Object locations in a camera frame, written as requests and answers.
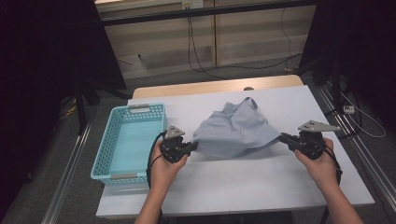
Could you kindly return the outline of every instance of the white table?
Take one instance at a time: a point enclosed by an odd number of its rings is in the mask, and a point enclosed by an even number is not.
[[[166,96],[130,100],[130,104],[164,103],[168,124],[186,132],[185,140],[214,110],[226,102],[238,104],[252,97],[270,125],[283,133],[298,135],[297,127],[309,120],[327,123],[306,86],[261,91],[217,92],[188,96]],[[334,133],[323,133],[334,141],[344,172],[341,188],[354,205],[374,203],[354,165]],[[106,186],[97,216],[136,217],[146,191],[129,186]],[[304,209],[325,201],[304,166],[282,143],[238,160],[218,160],[191,153],[163,203],[165,216],[196,216]]]

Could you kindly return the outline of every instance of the crumpled garment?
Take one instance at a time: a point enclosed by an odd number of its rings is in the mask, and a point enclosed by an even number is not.
[[[226,103],[222,111],[214,111],[193,135],[192,142],[198,142],[195,152],[230,159],[276,143],[280,133],[257,109],[256,102],[247,97],[239,105]]]

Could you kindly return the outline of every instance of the light blue cloth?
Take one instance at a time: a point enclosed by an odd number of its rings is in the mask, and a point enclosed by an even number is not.
[[[280,133],[257,111],[256,102],[247,97],[241,104],[226,103],[195,131],[195,152],[219,158],[239,158],[277,142]]]

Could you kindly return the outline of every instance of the human hand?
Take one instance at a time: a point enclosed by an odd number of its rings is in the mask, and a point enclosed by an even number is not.
[[[160,151],[162,141],[157,141],[151,157],[151,189],[169,190],[169,187],[176,179],[177,172],[183,167],[188,156],[185,155],[180,161],[171,163],[167,161]]]
[[[328,138],[323,138],[323,140],[326,146],[328,146],[327,149],[329,152],[334,155],[332,140]],[[321,191],[338,186],[335,163],[327,153],[322,153],[316,160],[310,160],[298,149],[294,150],[294,154],[306,167],[309,175]]]

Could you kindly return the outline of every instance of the blue plastic basket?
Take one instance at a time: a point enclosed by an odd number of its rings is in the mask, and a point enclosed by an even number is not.
[[[147,161],[155,137],[166,129],[163,104],[118,106],[111,110],[91,178],[104,184],[147,187]]]

